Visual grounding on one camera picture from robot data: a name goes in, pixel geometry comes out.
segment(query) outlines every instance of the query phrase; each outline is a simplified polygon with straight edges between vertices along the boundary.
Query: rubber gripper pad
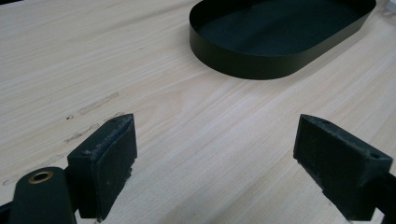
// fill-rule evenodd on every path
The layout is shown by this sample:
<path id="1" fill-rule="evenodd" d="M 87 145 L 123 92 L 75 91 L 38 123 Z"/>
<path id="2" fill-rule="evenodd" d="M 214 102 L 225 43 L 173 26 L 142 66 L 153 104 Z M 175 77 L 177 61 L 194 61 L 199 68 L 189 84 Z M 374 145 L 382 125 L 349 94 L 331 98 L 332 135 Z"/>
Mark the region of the rubber gripper pad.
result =
<path id="1" fill-rule="evenodd" d="M 348 220 L 370 220 L 375 205 L 368 183 L 392 158 L 325 119 L 301 115 L 293 157 Z"/>
<path id="2" fill-rule="evenodd" d="M 76 185 L 81 217 L 107 217 L 131 176 L 136 157 L 132 114 L 107 121 L 69 154 L 68 174 Z"/>

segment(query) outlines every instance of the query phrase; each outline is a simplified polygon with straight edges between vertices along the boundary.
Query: black oval tray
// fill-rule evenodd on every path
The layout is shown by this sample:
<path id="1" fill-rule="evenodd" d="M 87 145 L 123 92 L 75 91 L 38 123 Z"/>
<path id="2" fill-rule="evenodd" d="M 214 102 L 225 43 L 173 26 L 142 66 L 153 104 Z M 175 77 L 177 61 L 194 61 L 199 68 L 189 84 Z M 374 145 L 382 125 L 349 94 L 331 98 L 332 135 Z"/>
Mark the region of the black oval tray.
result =
<path id="1" fill-rule="evenodd" d="M 356 33 L 375 0 L 204 0 L 190 44 L 206 65 L 247 79 L 288 76 Z"/>

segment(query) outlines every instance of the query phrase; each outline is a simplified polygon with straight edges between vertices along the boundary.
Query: scratch mark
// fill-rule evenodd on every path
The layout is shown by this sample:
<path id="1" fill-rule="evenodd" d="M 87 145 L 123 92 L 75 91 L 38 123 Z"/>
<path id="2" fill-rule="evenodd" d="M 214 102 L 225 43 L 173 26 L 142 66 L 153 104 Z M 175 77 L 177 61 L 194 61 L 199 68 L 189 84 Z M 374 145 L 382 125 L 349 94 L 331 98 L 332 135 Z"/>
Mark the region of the scratch mark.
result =
<path id="1" fill-rule="evenodd" d="M 67 155 L 67 154 L 69 154 L 69 152 L 65 152 L 65 153 L 62 153 L 62 154 L 60 154 L 60 155 L 53 156 L 53 157 L 47 159 L 46 161 L 44 161 L 44 162 L 38 164 L 37 166 L 32 167 L 32 168 L 26 170 L 23 174 L 13 175 L 13 176 L 10 177 L 8 180 L 6 180 L 6 181 L 3 182 L 3 186 L 8 186 L 8 185 L 10 185 L 10 184 L 13 184 L 13 183 L 17 182 L 19 179 L 21 179 L 21 177 L 22 177 L 23 175 L 29 174 L 30 172 L 32 172 L 32 171 L 34 171 L 34 170 L 37 170 L 37 169 L 40 169 L 40 168 L 43 168 L 43 167 L 50 166 L 51 164 L 55 163 L 56 161 L 59 161 L 61 158 L 63 158 L 63 157 L 64 157 L 65 155 Z"/>
<path id="2" fill-rule="evenodd" d="M 82 135 L 84 135 L 85 133 L 89 132 L 90 130 L 98 129 L 99 127 L 100 127 L 100 124 L 99 123 L 95 123 L 95 124 L 91 125 L 91 127 L 89 129 L 87 129 L 87 130 L 85 130 L 85 131 L 83 131 L 81 133 L 73 134 L 73 136 L 67 138 L 66 140 L 64 140 L 64 142 L 69 143 L 69 142 L 71 142 L 73 140 L 76 140 L 76 139 L 80 138 Z"/>
<path id="3" fill-rule="evenodd" d="M 103 121 L 106 122 L 106 121 L 108 121 L 110 119 L 114 119 L 115 117 L 118 117 L 118 116 L 121 116 L 121 115 L 124 115 L 124 114 L 125 114 L 124 112 L 119 112 L 119 113 L 115 114 L 114 116 L 112 116 L 110 118 L 104 119 Z"/>
<path id="4" fill-rule="evenodd" d="M 85 106 L 84 108 L 81 108 L 78 113 L 80 115 L 85 115 L 87 113 L 89 113 L 90 111 L 93 111 L 97 108 L 99 108 L 100 106 L 104 105 L 105 103 L 109 102 L 110 100 L 116 98 L 119 96 L 118 92 L 114 92 L 113 94 L 107 96 L 105 99 L 99 100 L 91 105 Z"/>

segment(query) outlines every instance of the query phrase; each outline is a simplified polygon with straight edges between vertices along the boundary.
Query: wood grain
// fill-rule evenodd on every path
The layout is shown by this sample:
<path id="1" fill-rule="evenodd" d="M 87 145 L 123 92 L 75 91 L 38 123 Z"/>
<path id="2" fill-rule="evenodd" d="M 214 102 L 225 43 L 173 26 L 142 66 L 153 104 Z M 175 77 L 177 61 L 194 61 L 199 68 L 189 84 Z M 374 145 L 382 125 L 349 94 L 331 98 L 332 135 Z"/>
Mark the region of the wood grain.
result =
<path id="1" fill-rule="evenodd" d="M 396 16 L 387 1 L 302 70 L 264 81 L 195 58 L 188 18 L 198 2 L 0 6 L 0 204 L 20 177 L 64 168 L 106 120 L 134 113 L 138 158 L 104 223 L 348 223 L 292 148 L 304 113 L 396 158 Z"/>

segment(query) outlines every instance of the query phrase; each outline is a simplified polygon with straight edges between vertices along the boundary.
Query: wooden table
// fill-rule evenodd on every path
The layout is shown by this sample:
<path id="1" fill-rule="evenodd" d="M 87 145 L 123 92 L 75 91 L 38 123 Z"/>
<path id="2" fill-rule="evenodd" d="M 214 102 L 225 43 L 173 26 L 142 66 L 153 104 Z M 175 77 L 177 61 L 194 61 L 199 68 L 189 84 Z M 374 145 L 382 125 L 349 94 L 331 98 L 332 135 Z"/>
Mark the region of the wooden table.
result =
<path id="1" fill-rule="evenodd" d="M 138 158 L 104 223 L 348 223 L 292 149 L 304 113 L 396 158 L 387 1 L 302 70 L 263 81 L 225 76 L 192 54 L 198 2 L 0 6 L 0 204 L 23 175 L 64 168 L 107 119 L 134 113 Z"/>

